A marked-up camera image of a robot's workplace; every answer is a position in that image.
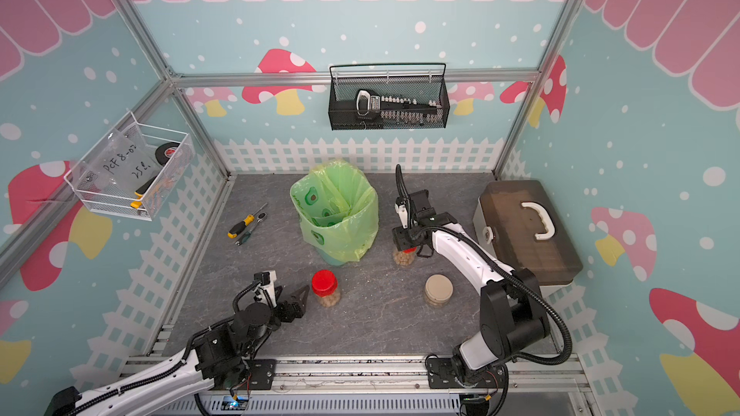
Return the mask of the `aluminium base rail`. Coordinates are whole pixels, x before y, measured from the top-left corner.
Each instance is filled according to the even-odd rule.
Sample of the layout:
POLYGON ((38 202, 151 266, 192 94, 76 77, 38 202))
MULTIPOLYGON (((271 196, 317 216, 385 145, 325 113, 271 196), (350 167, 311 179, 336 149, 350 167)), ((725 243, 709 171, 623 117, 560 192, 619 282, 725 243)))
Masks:
POLYGON ((506 372, 485 372, 463 387, 430 375, 425 356, 277 356, 267 390, 225 390, 200 400, 184 397, 162 415, 462 415, 465 401, 484 397, 503 415, 599 415, 595 394, 577 357, 558 367, 520 361, 506 372))

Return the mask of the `black tape roll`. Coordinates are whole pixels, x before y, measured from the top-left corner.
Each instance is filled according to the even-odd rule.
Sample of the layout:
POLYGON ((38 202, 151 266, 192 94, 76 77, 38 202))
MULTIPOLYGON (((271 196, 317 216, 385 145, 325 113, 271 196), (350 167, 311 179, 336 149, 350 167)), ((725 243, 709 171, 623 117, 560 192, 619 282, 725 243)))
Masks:
POLYGON ((161 167, 165 167, 180 147, 178 142, 167 142, 160 144, 155 150, 155 159, 161 167))

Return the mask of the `beige lid jar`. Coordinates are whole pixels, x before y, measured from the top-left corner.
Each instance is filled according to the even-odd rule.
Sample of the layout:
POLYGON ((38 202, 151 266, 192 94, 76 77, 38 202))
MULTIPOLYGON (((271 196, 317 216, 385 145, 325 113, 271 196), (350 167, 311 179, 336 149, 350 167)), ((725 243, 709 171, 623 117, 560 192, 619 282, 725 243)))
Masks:
POLYGON ((449 303, 454 293, 451 280, 445 275, 431 275, 424 285, 424 299, 433 307, 443 307, 449 303))

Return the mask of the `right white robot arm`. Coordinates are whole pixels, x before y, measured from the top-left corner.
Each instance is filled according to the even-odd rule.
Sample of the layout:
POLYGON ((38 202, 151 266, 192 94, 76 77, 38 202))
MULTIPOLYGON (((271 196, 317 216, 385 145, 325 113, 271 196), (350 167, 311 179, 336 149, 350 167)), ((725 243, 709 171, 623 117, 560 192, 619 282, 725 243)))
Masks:
POLYGON ((395 167, 401 224, 392 231, 401 252, 424 248, 440 255, 479 291, 479 331, 454 348, 450 366, 464 386, 477 383, 483 372, 505 370, 516 360, 557 366, 572 355, 572 335, 556 310, 542 296, 537 277, 498 260, 468 236, 448 213, 437 213, 429 192, 411 193, 401 165, 395 167))

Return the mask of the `clear plastic bag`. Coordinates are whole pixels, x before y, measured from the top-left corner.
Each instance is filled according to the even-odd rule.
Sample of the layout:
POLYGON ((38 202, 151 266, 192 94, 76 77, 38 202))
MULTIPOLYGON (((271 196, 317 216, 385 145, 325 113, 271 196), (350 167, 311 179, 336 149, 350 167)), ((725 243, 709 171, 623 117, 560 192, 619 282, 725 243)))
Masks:
POLYGON ((81 163, 75 185, 85 192, 86 200, 100 198, 130 205, 136 200, 135 192, 152 177, 157 178, 161 169, 141 129, 131 124, 107 134, 88 161, 81 163))

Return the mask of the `socket set in basket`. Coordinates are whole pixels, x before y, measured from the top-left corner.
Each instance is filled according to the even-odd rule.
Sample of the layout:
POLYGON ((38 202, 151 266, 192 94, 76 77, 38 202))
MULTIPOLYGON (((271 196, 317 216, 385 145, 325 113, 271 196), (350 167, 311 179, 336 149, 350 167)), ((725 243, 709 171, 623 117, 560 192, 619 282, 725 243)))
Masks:
POLYGON ((358 91, 355 113, 358 119, 379 123, 381 127, 401 124, 439 126, 445 120, 445 109, 437 100, 421 103, 416 98, 380 96, 368 90, 358 91))

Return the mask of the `green bag trash bin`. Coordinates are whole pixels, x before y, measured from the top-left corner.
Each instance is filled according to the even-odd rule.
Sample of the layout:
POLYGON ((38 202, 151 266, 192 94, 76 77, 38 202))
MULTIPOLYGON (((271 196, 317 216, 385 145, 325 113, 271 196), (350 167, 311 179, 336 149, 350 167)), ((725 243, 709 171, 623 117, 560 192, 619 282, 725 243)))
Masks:
POLYGON ((379 231, 379 197, 365 174, 344 160, 324 163, 295 182, 290 197, 304 241, 332 266, 358 262, 379 231))

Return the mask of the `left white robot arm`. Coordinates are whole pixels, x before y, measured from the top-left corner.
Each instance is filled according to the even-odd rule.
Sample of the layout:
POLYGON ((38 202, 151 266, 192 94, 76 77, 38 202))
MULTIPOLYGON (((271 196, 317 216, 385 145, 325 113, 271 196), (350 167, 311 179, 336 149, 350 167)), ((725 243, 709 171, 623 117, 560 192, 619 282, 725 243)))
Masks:
POLYGON ((272 388, 277 361, 259 351, 281 325, 306 313, 308 285, 283 298, 274 271, 260 272, 232 300, 233 313, 194 333, 184 349, 127 379, 81 392, 71 386, 51 399, 47 415, 150 415, 182 398, 225 389, 238 408, 254 390, 272 388))

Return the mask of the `black mesh wall basket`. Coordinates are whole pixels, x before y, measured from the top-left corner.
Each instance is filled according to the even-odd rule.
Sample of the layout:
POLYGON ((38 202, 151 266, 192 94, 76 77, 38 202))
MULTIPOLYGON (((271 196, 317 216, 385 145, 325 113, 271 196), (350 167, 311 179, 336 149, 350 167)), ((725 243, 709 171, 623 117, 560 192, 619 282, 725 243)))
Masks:
POLYGON ((445 63, 332 65, 333 130, 443 129, 450 114, 445 63))

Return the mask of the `yellow black tool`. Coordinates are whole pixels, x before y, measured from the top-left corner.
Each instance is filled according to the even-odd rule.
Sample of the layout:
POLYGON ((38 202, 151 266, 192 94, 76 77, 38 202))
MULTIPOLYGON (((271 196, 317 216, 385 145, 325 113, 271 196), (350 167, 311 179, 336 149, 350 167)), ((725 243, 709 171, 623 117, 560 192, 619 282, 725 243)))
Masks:
POLYGON ((146 183, 135 192, 136 200, 131 202, 131 208, 136 209, 137 211, 141 211, 144 209, 144 196, 148 192, 148 189, 151 187, 154 181, 156 181, 156 178, 152 177, 152 179, 146 181, 146 183))

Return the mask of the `brown lid storage box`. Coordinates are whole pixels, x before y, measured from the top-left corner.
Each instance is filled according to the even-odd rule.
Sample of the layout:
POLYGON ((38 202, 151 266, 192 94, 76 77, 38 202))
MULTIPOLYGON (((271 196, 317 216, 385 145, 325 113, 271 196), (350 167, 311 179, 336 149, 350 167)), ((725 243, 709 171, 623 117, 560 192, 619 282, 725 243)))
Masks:
POLYGON ((478 244, 507 265, 528 269, 544 296, 572 284, 583 270, 570 235, 537 180, 493 181, 473 217, 478 244))

